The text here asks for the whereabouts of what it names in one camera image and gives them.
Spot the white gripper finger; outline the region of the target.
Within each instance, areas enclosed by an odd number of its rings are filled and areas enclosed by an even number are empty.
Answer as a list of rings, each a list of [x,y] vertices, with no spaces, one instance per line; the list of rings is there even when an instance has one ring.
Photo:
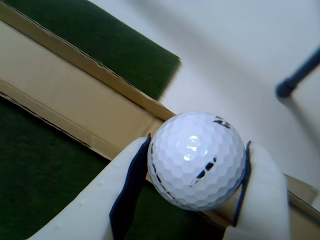
[[[291,238],[287,180],[261,145],[246,145],[248,173],[225,240],[289,240]]]
[[[130,164],[150,137],[125,147],[60,213],[33,234],[32,240],[111,240],[110,211],[124,188]]]

